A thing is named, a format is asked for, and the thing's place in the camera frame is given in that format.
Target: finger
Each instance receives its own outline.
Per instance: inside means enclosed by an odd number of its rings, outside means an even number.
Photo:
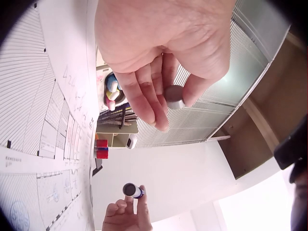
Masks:
[[[160,54],[157,56],[153,62],[150,63],[151,66],[151,79],[153,82],[154,90],[156,95],[163,94],[163,80],[161,76],[161,67],[163,63],[163,56]]]
[[[179,67],[179,61],[173,54],[164,53],[163,54],[163,64],[162,64],[162,79],[164,89],[173,85],[177,69]]]
[[[183,88],[183,100],[185,105],[191,107],[216,81],[216,79],[203,79],[190,74]]]
[[[106,209],[105,217],[112,217],[112,216],[114,216],[118,209],[119,209],[119,207],[116,204],[114,204],[114,203],[109,204],[107,206],[107,209]]]
[[[155,114],[155,127],[161,131],[166,131],[169,128],[168,119],[166,114],[157,99],[153,82],[151,79],[151,66],[150,64],[145,65],[135,72],[137,81],[139,83],[140,89],[148,100],[150,106],[152,107]]]
[[[140,188],[145,192],[144,185],[141,185]],[[138,199],[137,215],[138,215],[140,230],[152,230],[147,200],[148,198],[146,193],[141,198]]]
[[[154,90],[157,96],[158,101],[160,102],[165,115],[168,113],[168,107],[166,103],[166,99],[164,97],[164,87],[163,87],[163,79],[161,74],[162,69],[163,56],[160,54],[157,56],[151,65],[151,79],[153,82]]]
[[[162,108],[163,108],[163,110],[165,112],[165,115],[167,116],[167,114],[168,114],[168,106],[167,106],[167,102],[166,102],[165,97],[163,95],[158,95],[157,99],[160,102],[160,105],[162,106]]]
[[[143,95],[134,72],[114,72],[128,102],[137,116],[149,125],[155,125],[155,114],[148,100]]]
[[[117,202],[115,203],[118,206],[118,210],[116,212],[116,214],[123,214],[125,212],[125,208],[127,207],[127,204],[124,200],[119,199],[117,200]]]
[[[125,209],[125,213],[134,214],[134,198],[125,196],[124,201],[127,204],[127,207]]]

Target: dark magnet cap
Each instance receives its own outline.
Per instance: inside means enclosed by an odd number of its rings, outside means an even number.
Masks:
[[[178,110],[185,107],[182,86],[171,85],[165,89],[164,95],[168,108]]]

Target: red cap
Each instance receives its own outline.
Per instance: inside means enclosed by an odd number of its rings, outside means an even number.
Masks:
[[[97,150],[96,158],[97,159],[108,159],[108,150]]]
[[[108,140],[97,140],[96,146],[98,148],[106,148],[106,147],[108,147]]]

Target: blueprint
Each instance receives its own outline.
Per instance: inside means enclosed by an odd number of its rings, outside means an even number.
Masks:
[[[94,230],[97,1],[42,0],[0,50],[0,207],[17,231]]]

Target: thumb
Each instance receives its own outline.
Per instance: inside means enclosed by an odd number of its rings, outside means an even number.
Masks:
[[[137,216],[138,216],[139,228],[142,231],[152,231],[153,228],[150,221],[150,213],[147,204],[148,200],[147,194],[145,192],[144,185],[141,185],[140,188],[144,191],[144,195],[138,199],[138,204],[137,204]]]

